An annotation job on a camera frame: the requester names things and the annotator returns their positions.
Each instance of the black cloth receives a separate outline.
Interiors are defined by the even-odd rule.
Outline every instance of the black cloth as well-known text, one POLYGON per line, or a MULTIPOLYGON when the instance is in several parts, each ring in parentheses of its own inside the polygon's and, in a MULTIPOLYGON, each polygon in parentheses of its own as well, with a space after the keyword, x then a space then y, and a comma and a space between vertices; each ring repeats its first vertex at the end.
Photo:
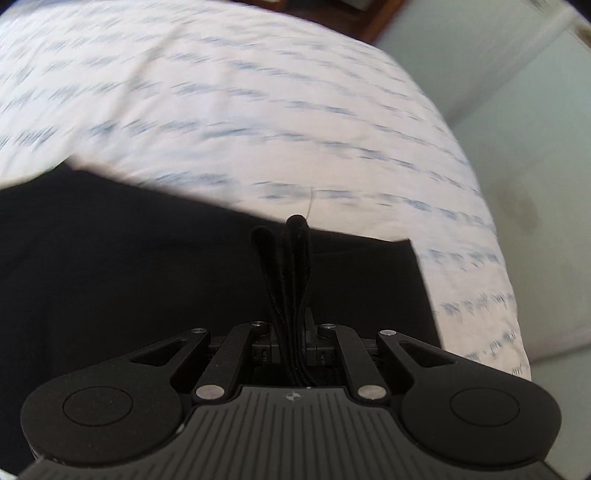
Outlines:
MULTIPOLYGON (((283 225, 63 164, 0 191, 0 466, 32 461, 19 425, 47 380, 193 327, 225 335, 271 309, 253 228, 283 225)), ((439 346, 409 241, 310 231, 316 323, 439 346)))

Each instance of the white wall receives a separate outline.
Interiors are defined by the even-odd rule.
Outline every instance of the white wall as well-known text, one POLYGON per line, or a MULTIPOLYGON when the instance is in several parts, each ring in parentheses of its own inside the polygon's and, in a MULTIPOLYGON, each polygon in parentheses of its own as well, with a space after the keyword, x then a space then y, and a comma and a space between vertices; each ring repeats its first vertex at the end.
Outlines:
MULTIPOLYGON (((521 0, 411 0, 379 46, 449 116, 499 64, 487 40, 509 53, 502 64, 523 40, 516 25, 531 34, 540 22, 521 0)), ((591 332, 589 48, 562 33, 453 130, 495 218, 526 349, 539 355, 565 332, 591 332)), ((563 410, 548 461, 582 480, 591 472, 591 348, 533 365, 532 376, 563 410)))
POLYGON ((377 46, 448 118, 458 101, 545 21, 522 0, 408 0, 377 46))
POLYGON ((591 328, 591 51, 561 35, 454 131, 495 218, 526 347, 591 328))
POLYGON ((591 348, 533 365, 531 375, 562 410, 547 460, 567 480, 583 480, 591 473, 591 348))

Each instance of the ribbed rubber pad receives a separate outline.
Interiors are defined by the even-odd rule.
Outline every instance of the ribbed rubber pad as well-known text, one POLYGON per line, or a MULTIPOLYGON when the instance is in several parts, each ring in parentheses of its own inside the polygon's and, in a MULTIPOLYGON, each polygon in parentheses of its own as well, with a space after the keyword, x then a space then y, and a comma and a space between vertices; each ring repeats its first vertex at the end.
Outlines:
POLYGON ((244 387, 197 408, 170 443, 126 465, 77 468, 40 460, 22 480, 559 480, 545 464, 500 472, 448 465, 409 441, 388 410, 342 388, 244 387))

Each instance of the wooden furniture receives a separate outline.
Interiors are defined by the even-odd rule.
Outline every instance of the wooden furniture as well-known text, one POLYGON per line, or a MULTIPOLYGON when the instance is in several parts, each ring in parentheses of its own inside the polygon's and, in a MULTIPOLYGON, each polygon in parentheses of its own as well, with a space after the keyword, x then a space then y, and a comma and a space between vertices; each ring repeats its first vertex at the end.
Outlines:
POLYGON ((372 0, 366 10, 359 10, 339 0, 307 1, 304 5, 292 4, 290 0, 242 1, 304 18, 366 43, 373 43, 406 0, 372 0))

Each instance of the bed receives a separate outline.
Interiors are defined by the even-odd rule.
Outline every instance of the bed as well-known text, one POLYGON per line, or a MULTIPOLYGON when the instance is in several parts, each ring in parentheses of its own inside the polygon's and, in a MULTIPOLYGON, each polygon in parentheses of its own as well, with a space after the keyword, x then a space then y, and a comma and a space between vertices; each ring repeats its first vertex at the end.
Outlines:
POLYGON ((374 47, 213 0, 16 5, 0 19, 0 187, 70 155, 258 216, 410 238, 443 346, 530 376, 470 164, 374 47))

